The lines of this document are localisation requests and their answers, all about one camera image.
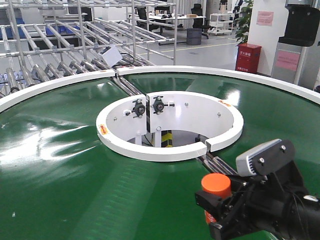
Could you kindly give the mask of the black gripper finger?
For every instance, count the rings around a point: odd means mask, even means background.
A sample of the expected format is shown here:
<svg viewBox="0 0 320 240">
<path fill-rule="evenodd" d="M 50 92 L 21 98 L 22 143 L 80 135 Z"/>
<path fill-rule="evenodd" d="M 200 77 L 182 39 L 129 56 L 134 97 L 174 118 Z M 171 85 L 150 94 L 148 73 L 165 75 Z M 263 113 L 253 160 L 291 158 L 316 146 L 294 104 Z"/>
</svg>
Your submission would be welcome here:
<svg viewBox="0 0 320 240">
<path fill-rule="evenodd" d="M 204 190 L 195 192 L 194 197 L 196 204 L 204 210 L 216 210 L 223 200 L 220 196 Z"/>
</svg>

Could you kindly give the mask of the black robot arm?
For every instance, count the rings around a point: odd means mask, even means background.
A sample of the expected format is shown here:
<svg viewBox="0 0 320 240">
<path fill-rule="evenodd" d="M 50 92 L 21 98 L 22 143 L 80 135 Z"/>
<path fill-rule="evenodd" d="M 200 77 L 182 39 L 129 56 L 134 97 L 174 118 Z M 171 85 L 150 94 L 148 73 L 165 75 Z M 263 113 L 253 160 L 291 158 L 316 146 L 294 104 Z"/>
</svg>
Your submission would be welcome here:
<svg viewBox="0 0 320 240">
<path fill-rule="evenodd" d="M 215 219 L 209 232 L 215 240 L 231 240 L 266 231 L 284 240 L 320 238 L 320 200 L 303 186 L 281 183 L 275 174 L 261 176 L 229 175 L 231 196 L 199 190 L 196 204 Z"/>
</svg>

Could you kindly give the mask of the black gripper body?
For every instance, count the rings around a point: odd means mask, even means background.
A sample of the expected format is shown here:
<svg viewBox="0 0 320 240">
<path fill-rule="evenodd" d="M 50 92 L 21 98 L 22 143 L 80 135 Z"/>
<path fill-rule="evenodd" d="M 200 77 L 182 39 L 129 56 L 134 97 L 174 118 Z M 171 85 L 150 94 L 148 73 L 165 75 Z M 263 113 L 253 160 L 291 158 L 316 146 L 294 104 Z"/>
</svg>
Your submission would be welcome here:
<svg viewBox="0 0 320 240">
<path fill-rule="evenodd" d="M 231 180 L 231 196 L 208 210 L 210 235 L 231 240 L 266 231 L 285 240 L 308 238 L 308 194 L 300 174 L 271 173 L 267 176 Z"/>
</svg>

